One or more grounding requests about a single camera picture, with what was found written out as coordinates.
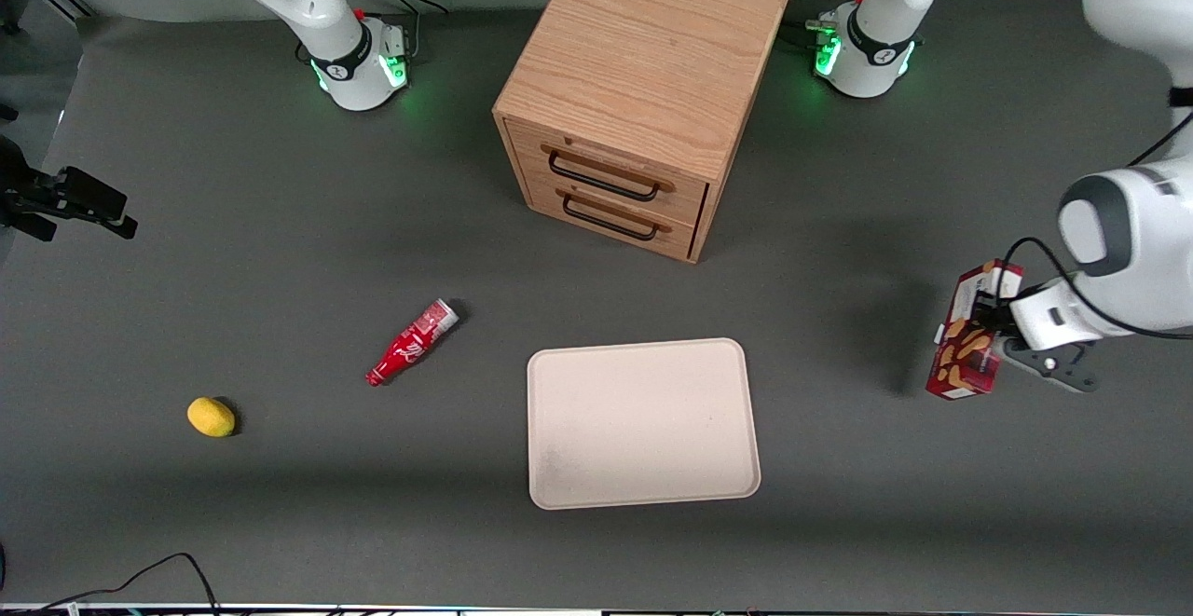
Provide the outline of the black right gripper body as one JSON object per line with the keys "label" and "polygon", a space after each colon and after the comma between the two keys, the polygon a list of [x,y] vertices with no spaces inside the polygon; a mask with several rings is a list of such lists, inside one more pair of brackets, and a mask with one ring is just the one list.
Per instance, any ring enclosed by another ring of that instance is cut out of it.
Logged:
{"label": "black right gripper body", "polygon": [[1,136],[1,217],[52,215],[57,186],[57,174],[33,170],[19,146]]}

